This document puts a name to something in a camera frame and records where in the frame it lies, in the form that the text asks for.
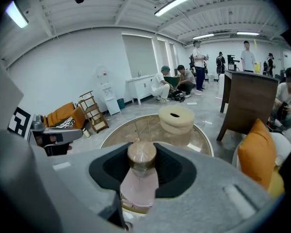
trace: wooden cabinet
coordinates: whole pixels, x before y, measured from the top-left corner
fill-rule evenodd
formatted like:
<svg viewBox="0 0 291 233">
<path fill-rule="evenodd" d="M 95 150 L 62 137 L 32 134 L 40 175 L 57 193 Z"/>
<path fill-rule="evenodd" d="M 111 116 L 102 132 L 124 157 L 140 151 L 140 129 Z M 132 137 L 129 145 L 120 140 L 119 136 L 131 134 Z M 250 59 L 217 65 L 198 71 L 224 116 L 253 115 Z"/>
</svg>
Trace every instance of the wooden cabinet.
<svg viewBox="0 0 291 233">
<path fill-rule="evenodd" d="M 139 78 L 134 78 L 127 80 L 129 93 L 131 96 L 131 101 L 134 103 L 134 99 L 138 100 L 138 104 L 140 105 L 140 99 L 148 97 L 152 93 L 151 88 L 151 80 L 154 75 L 145 75 Z"/>
</svg>

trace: round glass table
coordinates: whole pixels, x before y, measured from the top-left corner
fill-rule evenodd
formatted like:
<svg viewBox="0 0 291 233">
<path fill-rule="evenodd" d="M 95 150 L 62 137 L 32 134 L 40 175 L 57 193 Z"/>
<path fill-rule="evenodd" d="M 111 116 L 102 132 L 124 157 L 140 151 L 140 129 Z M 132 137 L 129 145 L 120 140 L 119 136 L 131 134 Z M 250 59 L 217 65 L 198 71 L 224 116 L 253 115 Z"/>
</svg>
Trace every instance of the round glass table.
<svg viewBox="0 0 291 233">
<path fill-rule="evenodd" d="M 182 135 L 175 135 L 164 130 L 158 115 L 142 116 L 117 128 L 103 143 L 102 148 L 125 142 L 150 141 L 163 142 L 182 149 L 191 149 L 213 156 L 211 143 L 196 125 Z"/>
</svg>

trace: trash bin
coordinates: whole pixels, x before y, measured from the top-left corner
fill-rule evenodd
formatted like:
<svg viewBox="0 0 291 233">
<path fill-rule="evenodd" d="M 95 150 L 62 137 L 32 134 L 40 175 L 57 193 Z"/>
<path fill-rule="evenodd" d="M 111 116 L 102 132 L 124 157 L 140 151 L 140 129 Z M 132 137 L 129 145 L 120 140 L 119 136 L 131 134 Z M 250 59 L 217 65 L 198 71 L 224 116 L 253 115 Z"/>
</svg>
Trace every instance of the trash bin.
<svg viewBox="0 0 291 233">
<path fill-rule="evenodd" d="M 118 107 L 120 107 L 120 110 L 125 108 L 124 99 L 118 99 L 117 104 L 118 104 Z"/>
</svg>

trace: gray floor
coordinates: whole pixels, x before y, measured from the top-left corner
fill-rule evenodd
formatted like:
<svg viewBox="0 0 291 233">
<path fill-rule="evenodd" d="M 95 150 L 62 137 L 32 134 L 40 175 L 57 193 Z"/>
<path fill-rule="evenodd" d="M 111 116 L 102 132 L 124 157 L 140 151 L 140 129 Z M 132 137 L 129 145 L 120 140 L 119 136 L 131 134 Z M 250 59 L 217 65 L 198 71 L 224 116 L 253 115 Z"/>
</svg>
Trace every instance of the gray floor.
<svg viewBox="0 0 291 233">
<path fill-rule="evenodd" d="M 159 103 L 154 98 L 145 99 L 141 102 L 141 106 L 138 103 L 129 104 L 121 111 L 113 116 L 107 114 L 105 118 L 108 120 L 109 128 L 100 131 L 98 134 L 94 133 L 90 125 L 86 125 L 86 128 L 91 132 L 91 136 L 86 138 L 84 135 L 82 138 L 74 141 L 71 146 L 72 150 L 68 154 L 74 154 L 82 151 L 97 150 L 101 148 L 103 142 L 107 137 L 122 124 L 135 119 L 137 117 L 157 114 L 158 110 L 162 106 L 177 104 L 191 109 L 195 113 L 194 123 L 204 131 L 209 138 L 214 156 L 221 158 L 229 163 L 232 162 L 233 152 L 243 136 L 239 133 L 227 130 L 221 142 L 217 142 L 216 138 L 222 126 L 225 114 L 220 113 L 220 107 L 222 100 L 222 83 L 217 82 L 206 83 L 206 90 L 204 92 L 192 91 L 192 96 L 185 100 L 183 103 L 170 101 L 170 103 Z M 196 102 L 197 105 L 187 105 L 187 102 Z"/>
</svg>

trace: white ceiling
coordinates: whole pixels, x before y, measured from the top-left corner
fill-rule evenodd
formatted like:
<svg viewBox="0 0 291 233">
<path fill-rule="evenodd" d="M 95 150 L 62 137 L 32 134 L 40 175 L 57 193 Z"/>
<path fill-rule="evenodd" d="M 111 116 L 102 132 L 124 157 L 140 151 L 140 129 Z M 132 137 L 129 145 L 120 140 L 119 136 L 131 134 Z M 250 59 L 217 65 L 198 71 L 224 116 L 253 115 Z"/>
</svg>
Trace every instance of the white ceiling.
<svg viewBox="0 0 291 233">
<path fill-rule="evenodd" d="M 270 0 L 189 0 L 160 17 L 154 12 L 171 0 L 85 0 L 81 4 L 74 0 L 16 1 L 29 24 L 21 29 L 3 15 L 0 59 L 6 67 L 46 40 L 87 28 L 136 28 L 183 44 L 206 33 L 236 37 L 237 31 L 259 32 L 261 39 L 282 42 L 279 35 L 288 29 Z"/>
</svg>

